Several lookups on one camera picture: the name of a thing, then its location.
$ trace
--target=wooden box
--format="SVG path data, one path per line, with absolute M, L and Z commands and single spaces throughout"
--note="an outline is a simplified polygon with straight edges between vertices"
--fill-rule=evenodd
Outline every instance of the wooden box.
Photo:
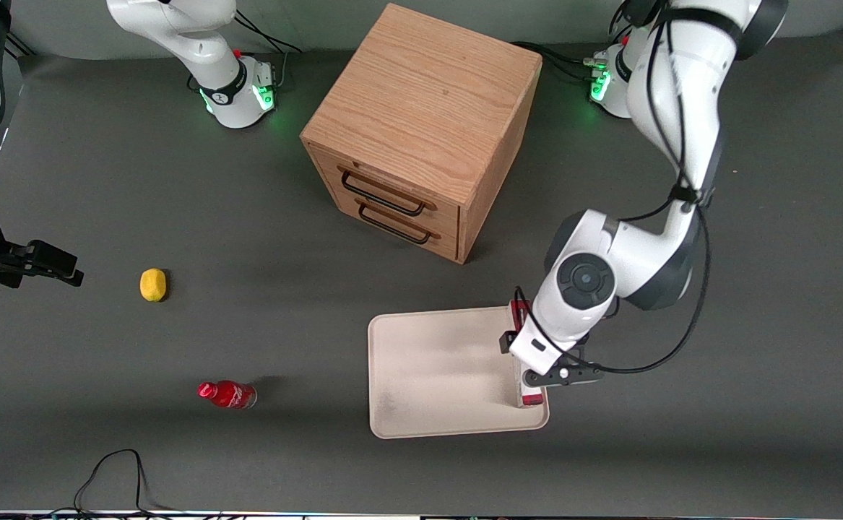
M 461 264 L 520 148 L 540 64 L 389 4 L 300 138 L 343 213 Z

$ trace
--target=plastic bottle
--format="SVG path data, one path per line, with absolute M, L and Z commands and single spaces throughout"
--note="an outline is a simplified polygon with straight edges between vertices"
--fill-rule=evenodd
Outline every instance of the plastic bottle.
M 204 382 L 196 395 L 222 408 L 250 408 L 257 402 L 257 391 L 250 385 L 234 381 Z

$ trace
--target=drawer handle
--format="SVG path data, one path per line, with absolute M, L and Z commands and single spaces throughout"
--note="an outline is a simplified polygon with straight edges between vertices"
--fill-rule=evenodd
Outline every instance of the drawer handle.
M 424 246 L 424 244 L 428 243 L 428 241 L 431 239 L 431 232 L 430 231 L 428 231 L 427 233 L 424 234 L 424 238 L 417 239 L 415 237 L 412 237 L 408 233 L 402 233 L 402 231 L 396 230 L 395 227 L 387 226 L 386 224 L 384 224 L 382 222 L 379 222 L 378 220 L 376 220 L 376 218 L 366 216 L 364 214 L 365 209 L 366 209 L 366 204 L 361 204 L 360 209 L 358 210 L 358 215 L 360 216 L 362 221 L 364 221 L 368 224 L 372 224 L 372 225 L 374 225 L 378 228 L 381 228 L 381 230 L 389 231 L 389 233 L 394 234 L 395 236 L 399 237 L 400 239 L 405 239 L 407 241 L 410 241 L 411 243 L 417 244 L 418 246 Z
M 349 171 L 347 171 L 343 168 L 342 168 L 342 171 L 345 172 L 345 173 L 343 173 L 343 175 L 341 175 L 341 184 L 345 185 L 345 188 L 347 188 L 348 191 L 354 191 L 355 194 L 362 195 L 365 198 L 368 198 L 369 200 L 373 201 L 376 204 L 384 205 L 385 207 L 388 207 L 389 209 L 394 210 L 394 211 L 398 211 L 402 215 L 407 215 L 408 217 L 417 217 L 418 215 L 421 215 L 421 210 L 424 210 L 424 203 L 418 203 L 418 208 L 412 210 L 412 209 L 401 207 L 401 205 L 398 205 L 398 204 L 392 204 L 390 201 L 379 198 L 376 195 L 371 194 L 371 192 L 369 192 L 369 191 L 361 190 L 361 188 L 358 188 L 358 187 L 356 187 L 352 184 L 348 184 L 347 180 L 348 180 L 348 178 L 351 177 L 351 172 L 349 172 Z

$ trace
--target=beige tray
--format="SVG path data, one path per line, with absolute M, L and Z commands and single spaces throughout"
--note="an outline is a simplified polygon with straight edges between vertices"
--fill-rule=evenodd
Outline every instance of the beige tray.
M 507 306 L 373 318 L 369 425 L 379 438 L 542 428 L 543 404 L 518 407 L 520 367 L 498 340 L 514 322 Z

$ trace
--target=green light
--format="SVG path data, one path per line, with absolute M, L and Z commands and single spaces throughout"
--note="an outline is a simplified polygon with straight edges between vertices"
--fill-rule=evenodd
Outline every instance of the green light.
M 251 85 L 251 92 L 254 93 L 257 102 L 260 103 L 260 108 L 265 112 L 273 108 L 273 89 L 270 87 L 259 87 Z
M 203 101 L 206 102 L 206 112 L 212 114 L 212 106 L 209 106 L 209 99 L 206 98 L 206 95 L 203 93 L 202 89 L 199 91 L 199 95 L 203 98 Z
M 595 101 L 604 99 L 604 93 L 607 92 L 608 85 L 610 85 L 610 72 L 605 70 L 602 75 L 597 77 L 595 84 L 592 85 L 592 98 Z

